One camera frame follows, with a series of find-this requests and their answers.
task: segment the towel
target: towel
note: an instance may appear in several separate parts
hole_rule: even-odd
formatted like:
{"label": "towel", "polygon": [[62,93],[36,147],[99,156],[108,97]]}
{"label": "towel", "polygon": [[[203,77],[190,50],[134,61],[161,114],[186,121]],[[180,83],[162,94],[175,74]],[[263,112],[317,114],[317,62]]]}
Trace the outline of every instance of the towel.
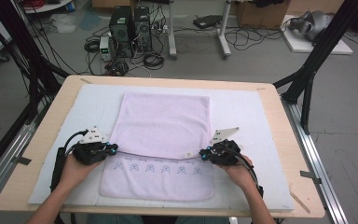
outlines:
{"label": "towel", "polygon": [[211,138],[209,97],[126,92],[110,138],[100,193],[198,201],[213,197],[213,167],[199,151]]}

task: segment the human hand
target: human hand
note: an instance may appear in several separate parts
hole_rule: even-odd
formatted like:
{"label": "human hand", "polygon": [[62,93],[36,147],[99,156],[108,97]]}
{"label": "human hand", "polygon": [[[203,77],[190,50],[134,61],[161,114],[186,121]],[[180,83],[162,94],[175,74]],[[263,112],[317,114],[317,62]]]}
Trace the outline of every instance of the human hand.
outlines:
{"label": "human hand", "polygon": [[102,161],[95,162],[91,165],[84,165],[80,163],[73,154],[69,154],[63,166],[59,186],[73,189],[83,182],[89,173],[101,163]]}
{"label": "human hand", "polygon": [[[249,162],[249,164],[253,165],[251,159],[249,159],[247,156],[242,156]],[[242,164],[242,162],[238,161],[237,164],[231,166],[218,165],[218,167],[225,170],[232,182],[234,182],[234,184],[236,184],[241,189],[255,187],[255,182],[252,179],[251,173]]]}

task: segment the person's arm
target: person's arm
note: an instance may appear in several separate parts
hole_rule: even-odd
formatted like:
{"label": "person's arm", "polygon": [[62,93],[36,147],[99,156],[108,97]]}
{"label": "person's arm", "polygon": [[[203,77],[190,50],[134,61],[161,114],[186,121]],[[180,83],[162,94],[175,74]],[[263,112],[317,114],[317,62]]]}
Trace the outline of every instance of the person's arm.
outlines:
{"label": "person's arm", "polygon": [[61,206],[69,193],[86,179],[91,170],[101,163],[102,162],[100,161],[87,166],[78,162],[74,155],[68,155],[57,188],[51,192],[26,223],[54,223],[54,220],[60,212]]}
{"label": "person's arm", "polygon": [[224,169],[230,179],[242,189],[251,209],[252,221],[254,224],[274,224],[274,220],[266,207],[255,182],[248,169],[244,165],[219,166]]}

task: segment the floor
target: floor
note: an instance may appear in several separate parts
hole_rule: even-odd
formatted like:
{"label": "floor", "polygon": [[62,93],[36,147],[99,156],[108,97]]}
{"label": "floor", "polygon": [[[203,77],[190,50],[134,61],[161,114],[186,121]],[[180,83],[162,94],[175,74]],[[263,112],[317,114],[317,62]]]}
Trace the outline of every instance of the floor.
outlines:
{"label": "floor", "polygon": [[[59,9],[55,13],[66,11]],[[50,14],[42,13],[42,21],[46,21]],[[72,15],[76,16],[76,31],[73,34],[52,32],[48,34],[48,39],[72,69],[78,73],[86,71],[86,75],[89,71],[87,52],[83,49],[85,40],[93,32],[106,27],[109,20],[103,13],[92,11],[88,3],[79,7]],[[195,16],[183,17],[175,20],[175,25],[195,28],[191,22],[194,19]],[[228,25],[236,26],[235,18],[229,18]],[[227,38],[235,41],[234,35]],[[358,42],[358,37],[351,39]],[[343,40],[353,50],[353,54],[330,55],[314,80],[310,135],[347,220],[349,223],[358,223],[358,44],[347,38]],[[168,57],[166,36],[161,41],[164,45],[161,52],[165,58],[164,66],[151,71],[137,68],[126,76],[273,83],[294,73],[308,57],[308,53],[291,52],[281,37],[266,38],[261,44],[247,50],[236,50],[230,45],[232,56],[224,60],[215,34],[178,32],[178,59],[174,61]],[[244,36],[238,36],[237,41],[238,44],[245,43]],[[66,65],[60,65],[72,73]],[[99,56],[91,64],[91,68],[96,74],[103,72],[103,62]],[[282,93],[285,89],[286,87],[280,88],[279,92]],[[16,64],[12,60],[0,62],[0,139],[27,102],[26,89]],[[0,212],[0,223],[23,223],[30,215]],[[84,215],[80,215],[78,219],[84,219]],[[321,219],[289,218],[283,223],[315,222],[330,223],[330,220],[328,216]],[[240,223],[250,223],[250,220],[240,218]]]}

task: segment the wooden table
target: wooden table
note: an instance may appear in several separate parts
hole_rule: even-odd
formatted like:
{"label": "wooden table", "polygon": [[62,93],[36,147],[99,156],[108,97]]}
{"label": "wooden table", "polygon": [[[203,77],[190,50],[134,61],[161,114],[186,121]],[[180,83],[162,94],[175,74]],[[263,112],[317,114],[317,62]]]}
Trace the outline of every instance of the wooden table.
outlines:
{"label": "wooden table", "polygon": [[[90,77],[70,76],[62,85],[48,113],[38,127],[23,157],[31,159],[29,165],[17,165],[5,188],[0,194],[2,211],[34,211],[37,205],[28,204],[30,195],[39,176],[42,164],[51,149],[66,115],[70,111],[80,88],[85,84],[111,84],[131,86],[223,89],[258,91],[262,100],[268,125],[278,150],[282,168],[288,180],[295,210],[288,213],[272,213],[274,217],[323,217],[324,207],[312,179],[300,176],[308,171],[295,134],[282,107],[276,89],[266,83],[244,83],[224,81],[180,80],[138,77]],[[248,211],[185,208],[148,208],[117,206],[69,206],[63,212],[118,213],[171,216],[222,216],[249,217]]]}

